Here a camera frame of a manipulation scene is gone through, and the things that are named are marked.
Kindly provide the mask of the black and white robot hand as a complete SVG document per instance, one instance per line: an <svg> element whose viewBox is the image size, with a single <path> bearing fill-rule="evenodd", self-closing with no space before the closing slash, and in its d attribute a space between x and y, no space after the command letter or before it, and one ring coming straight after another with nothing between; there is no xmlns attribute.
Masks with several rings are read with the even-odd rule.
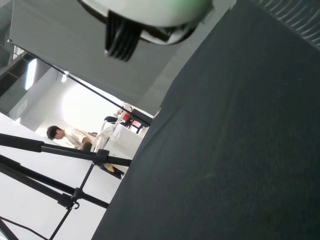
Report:
<svg viewBox="0 0 320 240"><path fill-rule="evenodd" d="M139 41L171 46L189 38L214 11L212 0L80 0L105 25L104 53L127 62Z"/></svg>

